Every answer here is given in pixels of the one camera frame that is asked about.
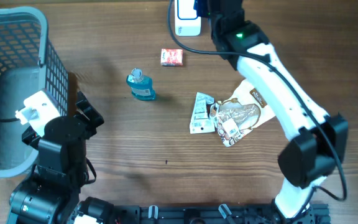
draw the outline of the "tabletop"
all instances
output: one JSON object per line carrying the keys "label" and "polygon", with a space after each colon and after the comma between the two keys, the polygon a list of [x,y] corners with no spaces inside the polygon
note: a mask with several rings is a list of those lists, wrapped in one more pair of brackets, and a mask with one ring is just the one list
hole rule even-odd
{"label": "tabletop", "polygon": [[[238,205],[270,203],[278,194],[283,175],[277,156],[287,139],[276,118],[233,147],[224,147],[217,133],[190,134],[196,93],[225,100],[243,78],[218,56],[185,52],[183,67],[160,65],[161,48],[178,48],[167,30],[167,1],[31,6],[47,16],[63,64],[105,120],[87,142],[98,179],[82,188],[80,199]],[[318,192],[312,201],[329,204],[332,223],[358,223],[358,1],[248,0],[243,6],[307,94],[349,121],[343,164],[349,198],[336,202]],[[206,21],[200,36],[180,40],[214,50]],[[158,100],[132,97],[126,77],[135,67],[153,79]],[[23,178],[0,180],[0,223]],[[341,195],[336,171],[323,185]]]}

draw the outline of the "bottle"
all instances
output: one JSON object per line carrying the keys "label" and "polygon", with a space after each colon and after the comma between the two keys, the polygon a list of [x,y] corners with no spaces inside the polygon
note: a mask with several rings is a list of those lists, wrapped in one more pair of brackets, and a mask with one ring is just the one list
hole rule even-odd
{"label": "bottle", "polygon": [[143,75],[142,70],[135,68],[127,77],[127,84],[132,89],[132,95],[138,100],[155,100],[153,80]]}

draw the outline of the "clear bottle cap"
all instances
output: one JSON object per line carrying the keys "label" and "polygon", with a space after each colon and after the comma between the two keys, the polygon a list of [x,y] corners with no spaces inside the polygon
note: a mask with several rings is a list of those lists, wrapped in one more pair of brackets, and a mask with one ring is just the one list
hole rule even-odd
{"label": "clear bottle cap", "polygon": [[143,73],[139,68],[134,68],[131,75],[134,77],[135,82],[141,82],[143,80]]}

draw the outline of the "small red box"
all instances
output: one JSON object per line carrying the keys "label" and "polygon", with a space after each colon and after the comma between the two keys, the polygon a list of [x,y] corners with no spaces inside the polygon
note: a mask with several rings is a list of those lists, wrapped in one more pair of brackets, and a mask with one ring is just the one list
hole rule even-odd
{"label": "small red box", "polygon": [[182,49],[161,49],[161,65],[164,66],[182,66]]}

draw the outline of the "gray basket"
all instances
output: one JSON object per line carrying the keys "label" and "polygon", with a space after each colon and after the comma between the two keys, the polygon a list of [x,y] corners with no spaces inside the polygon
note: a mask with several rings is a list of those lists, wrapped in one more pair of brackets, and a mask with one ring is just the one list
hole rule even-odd
{"label": "gray basket", "polygon": [[[23,101],[46,88],[67,113],[67,71],[48,39],[48,22],[38,9],[0,9],[0,119],[14,118]],[[25,172],[38,151],[21,141],[28,125],[0,123],[0,177]]]}

